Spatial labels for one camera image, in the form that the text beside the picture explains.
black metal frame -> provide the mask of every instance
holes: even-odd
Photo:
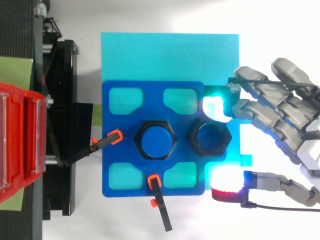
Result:
[[[54,41],[50,54],[43,55],[46,91],[54,101],[47,112],[46,154],[57,161],[43,174],[43,220],[52,210],[62,210],[63,216],[74,212],[76,164],[65,166],[63,159],[90,146],[93,104],[76,102],[76,46],[73,40]]]

screw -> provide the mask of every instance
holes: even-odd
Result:
[[[79,55],[80,54],[80,48],[78,46],[73,47],[73,54],[74,55]]]
[[[46,96],[45,98],[45,102],[46,102],[46,107],[49,109],[51,108],[51,105],[54,104],[54,100],[51,98],[51,95],[49,94],[48,96]]]
[[[44,3],[38,3],[34,9],[34,15],[37,18],[44,19],[47,17],[47,7]]]

blue cap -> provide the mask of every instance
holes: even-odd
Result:
[[[149,127],[141,139],[143,151],[152,158],[165,156],[170,151],[172,143],[170,132],[161,126]]]

white surface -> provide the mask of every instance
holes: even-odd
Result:
[[[288,58],[319,85],[319,6],[315,0],[52,0],[66,39],[80,47],[78,100],[101,103],[100,32],[237,33],[240,65],[273,79],[271,63]],[[96,137],[101,128],[93,129]],[[311,184],[275,146],[251,125],[241,128],[242,153],[252,154],[254,170],[274,172]],[[101,153],[76,167],[76,209],[72,216],[53,212],[43,223],[44,240],[300,240],[314,238],[319,214],[242,209],[202,196],[166,197],[173,231],[165,233],[150,197],[105,198]],[[284,193],[253,191],[262,205],[301,207]]]

robotic hand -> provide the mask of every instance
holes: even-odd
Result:
[[[301,173],[314,185],[309,190],[285,176],[255,172],[255,188],[284,191],[298,203],[312,207],[320,203],[320,88],[285,58],[275,60],[271,69],[280,81],[270,81],[247,66],[235,71],[227,86],[236,89],[240,85],[257,101],[240,99],[229,115],[250,120],[256,128],[271,135],[291,162],[301,165]]]

